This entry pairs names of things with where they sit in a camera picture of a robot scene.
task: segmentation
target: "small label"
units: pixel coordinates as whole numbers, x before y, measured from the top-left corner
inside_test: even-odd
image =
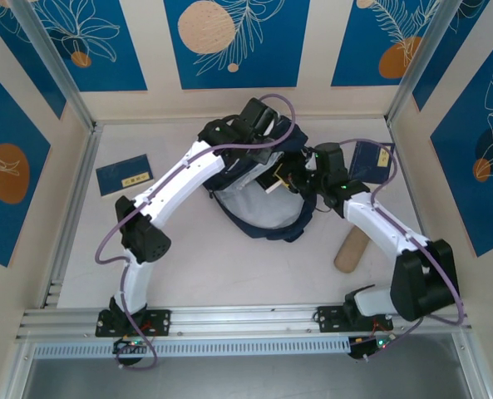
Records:
[[[390,151],[393,143],[383,143]],[[359,141],[355,145],[352,164],[349,167],[349,178],[361,180],[363,183],[380,185],[387,181],[390,175],[392,157],[383,148],[366,141]]]
[[[147,180],[150,180],[150,174],[148,172],[141,173],[140,175],[123,179],[122,187],[126,188],[126,187],[130,187],[131,185],[138,185],[139,183],[142,183],[143,181],[147,181]]]
[[[380,168],[387,168],[389,160],[390,155],[383,148],[381,148],[381,151],[379,151],[379,160],[377,161],[377,166],[379,166]]]
[[[100,194],[104,196],[153,180],[154,176],[146,155],[139,155],[96,169],[96,178]]]

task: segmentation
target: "cable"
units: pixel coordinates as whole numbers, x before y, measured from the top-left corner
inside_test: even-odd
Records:
[[[259,98],[260,101],[265,100],[267,98],[277,98],[283,101],[287,106],[288,110],[290,111],[291,119],[290,119],[290,126],[288,127],[288,130],[285,132],[284,135],[279,137],[278,139],[274,141],[270,141],[268,143],[262,143],[262,144],[223,144],[223,145],[216,145],[214,147],[210,147],[208,149],[202,150],[201,152],[193,155],[192,157],[187,159],[186,164],[179,165],[175,170],[173,170],[165,179],[163,179],[163,182],[155,188],[150,195],[146,198],[146,201],[143,201],[141,205],[136,207],[133,211],[131,211],[124,219],[122,219],[119,223],[113,227],[113,229],[110,230],[108,234],[106,234],[106,237],[100,242],[98,245],[98,248],[96,249],[95,253],[95,262],[97,264],[111,264],[113,262],[122,260],[125,261],[126,264],[124,266],[124,270],[122,271],[122,276],[121,276],[121,289],[120,289],[120,294],[121,294],[121,302],[122,302],[122,307],[124,309],[124,313],[126,317],[128,318],[128,321],[130,322],[131,326],[136,330],[136,333],[142,338],[142,340],[145,342],[146,346],[152,351],[152,363],[149,366],[144,366],[144,367],[124,367],[121,364],[120,361],[120,353],[117,353],[116,355],[116,362],[119,365],[119,367],[124,367],[127,370],[133,370],[133,371],[144,371],[144,370],[150,370],[151,368],[154,368],[157,365],[157,352],[155,351],[154,346],[152,345],[152,342],[146,337],[146,335],[141,331],[139,326],[137,326],[137,323],[131,316],[130,312],[128,311],[128,307],[126,304],[126,298],[124,295],[124,287],[125,287],[125,281],[126,281],[126,275],[128,274],[128,269],[130,268],[130,259],[127,256],[121,255],[121,256],[115,256],[113,258],[109,259],[101,259],[100,256],[102,254],[102,251],[106,247],[107,243],[113,237],[113,235],[121,229],[122,226],[124,226],[128,221],[131,220],[136,214],[141,212],[143,208],[145,208],[151,200],[166,186],[168,185],[183,169],[187,168],[192,164],[194,161],[198,160],[202,156],[209,154],[210,152],[215,152],[219,150],[262,150],[264,148],[270,148],[274,147],[276,145],[279,145],[283,143],[287,138],[291,135],[291,133],[294,130],[294,127],[296,126],[296,111],[294,110],[294,107],[292,103],[284,96],[281,96],[279,94],[271,93],[271,94],[266,94],[264,96],[261,96]]]
[[[349,144],[349,143],[357,143],[357,142],[366,142],[366,143],[371,143],[371,144],[374,144],[380,148],[382,148],[383,150],[385,150],[389,156],[391,157],[392,159],[392,164],[393,164],[393,171],[392,171],[392,174],[390,175],[390,177],[384,182],[382,183],[381,185],[379,185],[373,192],[372,192],[372,196],[371,196],[371,199],[370,199],[370,202],[372,203],[372,206],[374,206],[375,204],[375,199],[376,199],[376,195],[377,193],[382,190],[386,185],[388,185],[393,179],[394,177],[396,177],[396,174],[397,174],[397,170],[398,170],[398,166],[397,166],[397,160],[396,160],[396,157],[394,156],[394,154],[392,153],[392,151],[390,150],[390,148],[388,148],[388,146],[384,145],[384,144],[381,144],[381,143],[378,143],[374,140],[369,140],[369,139],[349,139],[349,140],[344,140],[344,141],[341,141],[340,143],[338,143],[339,145],[344,145],[344,144]],[[400,226],[394,219],[392,219],[388,214],[386,214],[381,208],[377,207],[375,208],[375,210],[377,211],[378,214],[380,214],[389,224],[391,224],[395,229],[397,229],[401,234],[403,234],[404,236],[407,237],[408,235],[408,231],[406,231],[402,226]],[[464,322],[464,317],[465,317],[465,314],[464,314],[464,305],[461,301],[461,298],[458,294],[458,292],[456,291],[455,289],[455,286],[453,284],[453,282],[451,281],[451,279],[447,276],[446,272],[444,271],[444,269],[441,267],[441,265],[432,257],[432,255],[429,253],[429,251],[426,250],[426,248],[421,245],[416,239],[414,239],[413,237],[409,237],[409,241],[414,244],[421,252],[422,254],[427,258],[427,260],[429,260],[429,262],[431,263],[431,265],[435,268],[435,270],[438,272],[438,274],[440,275],[440,277],[442,278],[442,280],[444,280],[444,283],[446,284],[446,286],[448,287],[448,289],[450,290],[451,292],[451,296],[453,297],[453,299],[455,300],[455,305],[456,305],[456,310],[458,312],[458,319],[456,321],[451,321],[451,320],[447,320],[445,318],[441,318],[439,316],[435,316],[435,315],[428,315],[429,318],[433,318],[437,321],[440,321],[442,323],[445,323],[445,324],[449,324],[449,325],[452,325],[452,326],[460,326],[462,325],[462,323]],[[423,322],[423,318],[420,318],[412,327],[410,327],[407,331],[405,331],[402,335],[399,335],[397,336],[394,340],[391,341],[391,343],[389,343],[387,345],[387,347],[390,347],[394,342],[396,341],[399,341],[400,339],[403,339],[404,337],[406,337],[408,334],[412,333],[414,330],[416,330],[418,327],[420,327],[420,324],[422,324]],[[378,351],[376,353],[373,353],[371,356],[369,356],[368,358],[370,357],[373,357],[375,355],[377,355],[379,352],[382,352],[382,351]]]

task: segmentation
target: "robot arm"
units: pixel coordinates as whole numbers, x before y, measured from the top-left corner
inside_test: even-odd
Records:
[[[269,156],[269,153],[252,154],[244,150],[214,152],[214,148],[222,144],[270,140],[270,131],[277,118],[275,111],[258,100],[251,100],[240,116],[228,120],[224,118],[219,120],[221,123],[210,122],[187,154],[148,190],[132,201],[126,197],[117,201],[119,220],[141,207],[141,211],[121,227],[122,244],[125,256],[129,259],[127,265],[130,266],[122,284],[125,306],[121,301],[121,293],[117,293],[111,299],[109,311],[103,311],[110,313],[110,328],[118,330],[118,335],[124,335],[131,329],[125,313],[138,322],[145,312],[146,291],[152,269],[170,247],[170,240],[161,229],[172,212],[208,178],[230,167],[240,157],[267,159]],[[298,190],[314,190],[320,194],[328,207],[363,230],[396,265],[392,286],[365,288],[355,293],[358,311],[365,317],[399,313],[407,320],[414,320],[453,303],[451,293],[432,273],[425,257],[408,238],[410,236],[421,246],[427,247],[433,257],[444,268],[448,268],[448,275],[456,285],[451,247],[443,241],[430,242],[428,238],[403,226],[377,201],[372,204],[369,188],[358,180],[348,179],[338,144],[318,145],[312,154],[313,160],[309,159],[303,166],[305,173],[302,175],[307,178]],[[403,226],[406,233],[402,234],[395,229],[392,223],[379,214],[378,209]]]

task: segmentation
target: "black bag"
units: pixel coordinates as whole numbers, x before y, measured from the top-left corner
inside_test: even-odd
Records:
[[[288,118],[282,116],[274,127],[272,137],[277,139],[284,135],[290,123]],[[292,243],[303,234],[303,229],[311,221],[317,196],[295,194],[283,185],[267,194],[256,178],[281,161],[284,155],[300,155],[307,139],[296,125],[287,140],[273,149],[267,165],[244,158],[205,181],[204,187],[248,236],[254,239],[284,239]]]

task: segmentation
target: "white floor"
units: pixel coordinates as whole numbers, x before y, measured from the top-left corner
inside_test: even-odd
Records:
[[[147,154],[156,179],[190,147],[207,120],[134,125],[107,125],[94,169]],[[309,144],[369,138],[390,142],[383,119],[300,119]],[[354,145],[344,148],[347,166]],[[116,223],[114,203],[133,197],[139,185],[100,197],[93,172],[58,302],[59,308],[104,308],[119,289],[122,265],[99,266],[94,253]],[[419,231],[403,176],[378,196],[409,227]],[[343,274],[333,259],[350,224],[334,212],[315,213],[296,242],[269,242],[244,235],[203,189],[196,190],[172,215],[164,231],[172,247],[154,271],[148,292],[150,306],[239,306],[260,304],[331,303],[370,283],[387,283],[393,265],[370,243],[357,270]],[[121,254],[118,234],[103,257]]]

